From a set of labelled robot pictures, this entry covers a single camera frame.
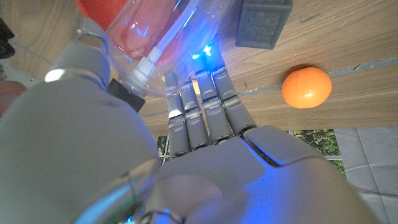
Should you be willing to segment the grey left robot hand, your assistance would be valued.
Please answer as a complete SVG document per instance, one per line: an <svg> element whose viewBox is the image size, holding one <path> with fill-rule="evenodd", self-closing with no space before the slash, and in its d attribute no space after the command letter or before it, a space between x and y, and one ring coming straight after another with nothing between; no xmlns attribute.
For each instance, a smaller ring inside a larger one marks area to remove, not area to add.
<svg viewBox="0 0 398 224"><path fill-rule="evenodd" d="M216 120L183 111L178 154L160 165L136 110L106 90L107 52L83 18L46 81L1 116L2 223L378 222L314 148L257 127L224 70Z"/></svg>

